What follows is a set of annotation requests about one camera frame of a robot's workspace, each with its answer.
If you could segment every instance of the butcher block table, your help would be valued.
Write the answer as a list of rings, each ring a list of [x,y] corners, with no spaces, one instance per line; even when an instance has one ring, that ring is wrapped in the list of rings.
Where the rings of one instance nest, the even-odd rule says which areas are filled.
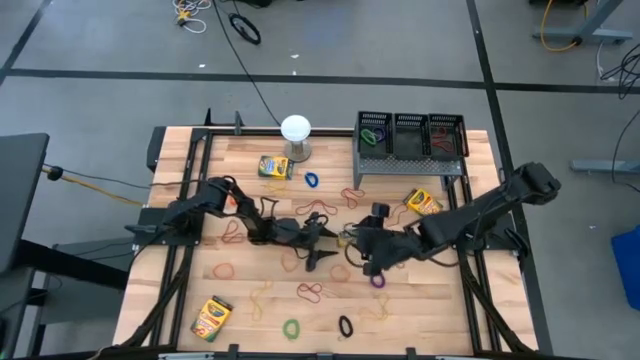
[[[191,130],[190,127],[166,129],[154,182],[182,180]],[[470,156],[466,165],[472,193],[477,197],[496,187],[499,181],[487,133],[468,131],[467,137]],[[282,155],[285,140],[281,136],[216,135],[208,176],[235,177],[238,186],[256,200],[258,207],[260,196],[277,199],[275,215],[295,217],[300,223],[308,218],[308,214],[298,216],[296,208],[317,199],[323,200],[338,210],[336,215],[329,215],[327,224],[327,228],[336,233],[345,223],[357,223],[369,215],[374,202],[388,203],[391,209],[401,205],[414,188],[427,190],[445,209],[448,208],[447,193],[443,191],[439,177],[368,175],[360,186],[366,194],[357,199],[357,207],[350,209],[341,190],[353,187],[352,139],[312,134],[309,142],[313,153],[309,160],[295,165],[293,179],[276,181],[258,177],[257,169],[262,155]],[[202,149],[203,144],[200,144],[196,169],[200,168]],[[316,188],[305,183],[307,171],[318,175]],[[195,187],[195,183],[190,186],[189,196],[195,192]],[[152,187],[148,205],[166,207],[176,199],[179,188],[180,185]],[[460,196],[459,204],[464,203],[461,199]],[[227,207],[227,211],[234,210],[231,203]],[[326,213],[321,206],[314,210]],[[398,213],[400,210],[387,219],[389,228],[399,230],[418,218],[407,211],[399,215],[398,222]],[[445,268],[430,261],[409,260],[386,271],[386,286],[376,289],[369,283],[369,278],[362,275],[361,269],[349,265],[335,239],[321,238],[316,248],[336,250],[339,254],[321,259],[317,268],[308,273],[304,260],[299,260],[290,248],[251,245],[246,241],[241,224],[239,232],[243,238],[236,237],[235,240],[244,241],[221,241],[232,219],[206,215],[202,240],[195,248],[191,266],[178,350],[227,351],[230,344],[239,344],[241,352],[400,355],[406,353],[407,347],[413,347],[418,354],[472,354],[462,280],[457,267]],[[147,246],[136,258],[114,344],[131,336],[157,301],[167,251],[166,246]],[[176,264],[179,264],[181,251]],[[357,253],[350,254],[359,260]],[[436,258],[447,263],[457,261],[452,250]],[[522,341],[537,348],[518,260],[508,251],[485,251],[485,259],[496,307]],[[224,263],[230,264],[233,272],[229,265],[220,266],[214,272],[217,265]],[[299,293],[297,289],[301,283],[320,284],[322,291],[319,296]],[[212,295],[232,304],[234,310],[217,339],[209,343],[193,334],[190,326]],[[175,297],[164,316],[161,344],[169,339],[174,303]],[[483,347],[488,349],[485,316],[477,301],[476,308]],[[342,338],[338,330],[341,315],[353,323],[354,334],[348,339]],[[283,325],[289,319],[297,319],[300,323],[300,336],[296,340],[283,335]]]

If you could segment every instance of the table leg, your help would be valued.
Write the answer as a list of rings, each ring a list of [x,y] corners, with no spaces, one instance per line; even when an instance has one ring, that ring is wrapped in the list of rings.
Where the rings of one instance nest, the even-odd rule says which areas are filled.
[[[129,273],[95,261],[20,240],[13,267],[30,266],[36,270],[69,276],[82,281],[124,290]]]

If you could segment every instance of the yellow crayon box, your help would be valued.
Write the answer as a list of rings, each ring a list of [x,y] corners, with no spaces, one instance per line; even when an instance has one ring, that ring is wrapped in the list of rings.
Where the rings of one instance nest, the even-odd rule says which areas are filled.
[[[423,189],[413,189],[404,199],[405,205],[420,215],[439,213],[442,205]]]
[[[258,167],[258,176],[277,180],[291,180],[293,161],[284,156],[262,156]]]
[[[213,342],[222,329],[222,325],[231,315],[231,310],[233,310],[233,306],[219,297],[213,296],[200,310],[200,314],[191,325],[191,331],[208,342]]]

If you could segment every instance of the gray floor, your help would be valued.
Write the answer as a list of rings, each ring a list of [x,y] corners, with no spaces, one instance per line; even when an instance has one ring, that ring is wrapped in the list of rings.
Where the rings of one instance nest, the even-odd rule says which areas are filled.
[[[540,8],[524,0],[476,3],[497,82],[608,85],[595,76],[597,47],[552,54],[530,38]],[[0,0],[0,59],[9,56],[39,4]],[[232,36],[254,74],[483,80],[464,0],[278,0],[263,10],[240,6],[264,37],[256,48]],[[230,4],[223,8],[231,10]],[[172,11],[169,1],[53,0],[14,68],[242,72],[213,10],[200,16],[209,25],[203,35],[176,28]],[[626,1],[607,26],[633,30],[640,39],[638,11],[638,3]],[[581,10],[559,8],[550,24],[579,24],[581,18]],[[603,66],[619,62],[637,42],[603,49]],[[498,156],[484,90],[259,87],[277,117],[299,113],[314,126],[352,126],[359,110],[462,114],[468,128],[489,130]],[[548,206],[526,208],[555,353],[633,358],[640,314],[626,304],[609,239],[638,223],[637,194],[612,185],[607,176],[571,173],[568,162],[610,158],[624,123],[637,110],[638,96],[624,102],[598,94],[498,96],[514,163],[543,162],[564,186]],[[0,134],[47,132],[47,162],[144,184],[151,179],[144,161],[153,127],[201,123],[207,107],[220,122],[231,121],[239,110],[247,125],[271,125],[249,83],[8,77],[0,86]],[[629,130],[621,159],[637,154],[636,129]],[[147,196],[99,185],[140,201]],[[43,180],[25,237],[51,245],[127,236],[123,225],[135,222],[137,213],[74,185]],[[44,353],[100,348],[110,343],[114,327],[114,318],[56,325],[47,333]],[[73,345],[64,346],[58,336]]]

